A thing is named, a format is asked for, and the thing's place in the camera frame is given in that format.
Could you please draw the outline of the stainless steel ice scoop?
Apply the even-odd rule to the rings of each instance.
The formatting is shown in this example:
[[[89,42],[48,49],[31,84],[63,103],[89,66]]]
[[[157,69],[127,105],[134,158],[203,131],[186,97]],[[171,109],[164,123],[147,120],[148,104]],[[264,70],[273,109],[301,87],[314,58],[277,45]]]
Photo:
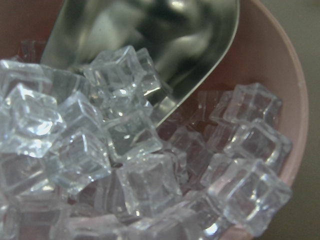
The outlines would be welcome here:
[[[65,0],[40,61],[82,72],[103,50],[146,48],[170,89],[148,95],[159,126],[225,57],[240,7],[238,0]]]

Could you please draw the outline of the pile of clear ice cubes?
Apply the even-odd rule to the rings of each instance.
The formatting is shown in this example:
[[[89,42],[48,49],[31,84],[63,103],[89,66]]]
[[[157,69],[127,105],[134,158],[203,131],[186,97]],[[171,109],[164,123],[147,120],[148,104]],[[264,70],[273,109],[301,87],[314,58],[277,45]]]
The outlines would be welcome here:
[[[217,240],[261,235],[291,198],[291,141],[260,83],[200,91],[159,127],[147,49],[102,51],[83,75],[0,62],[3,240]]]

